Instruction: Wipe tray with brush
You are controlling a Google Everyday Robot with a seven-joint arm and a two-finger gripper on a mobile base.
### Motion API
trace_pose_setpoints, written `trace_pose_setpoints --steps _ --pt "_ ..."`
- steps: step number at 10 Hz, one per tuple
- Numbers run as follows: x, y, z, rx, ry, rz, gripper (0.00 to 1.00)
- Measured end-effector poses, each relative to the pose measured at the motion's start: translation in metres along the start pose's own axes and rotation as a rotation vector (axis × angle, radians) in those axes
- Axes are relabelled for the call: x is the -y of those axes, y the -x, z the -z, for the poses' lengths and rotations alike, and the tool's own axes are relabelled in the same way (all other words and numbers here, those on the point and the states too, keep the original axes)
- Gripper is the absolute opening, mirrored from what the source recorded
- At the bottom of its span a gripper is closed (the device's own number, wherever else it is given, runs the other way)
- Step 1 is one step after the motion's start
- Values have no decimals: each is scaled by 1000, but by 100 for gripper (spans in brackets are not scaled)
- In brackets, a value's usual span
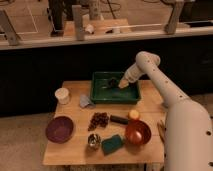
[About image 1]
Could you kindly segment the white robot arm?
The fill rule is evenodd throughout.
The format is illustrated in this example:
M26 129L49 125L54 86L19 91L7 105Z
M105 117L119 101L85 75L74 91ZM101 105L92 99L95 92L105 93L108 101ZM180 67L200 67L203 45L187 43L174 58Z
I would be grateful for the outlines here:
M191 99L159 68L160 57L141 51L121 77L126 88L146 74L167 106L164 171L213 171L213 123L203 105Z

